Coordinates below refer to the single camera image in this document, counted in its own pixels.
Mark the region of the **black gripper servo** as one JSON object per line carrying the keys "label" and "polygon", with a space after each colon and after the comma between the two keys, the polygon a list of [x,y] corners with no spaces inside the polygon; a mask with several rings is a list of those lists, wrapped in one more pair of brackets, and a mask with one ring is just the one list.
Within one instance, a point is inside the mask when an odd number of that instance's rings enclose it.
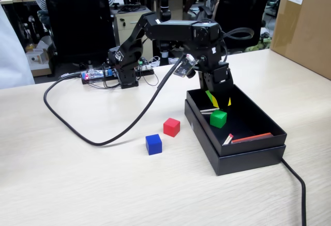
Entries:
{"label": "black gripper servo", "polygon": [[213,82],[218,84],[212,84],[208,73],[205,74],[199,71],[198,74],[200,88],[208,96],[210,101],[213,100],[212,97],[214,96],[219,108],[226,108],[229,104],[230,95],[234,87],[229,63],[220,62],[218,68],[212,71]]}

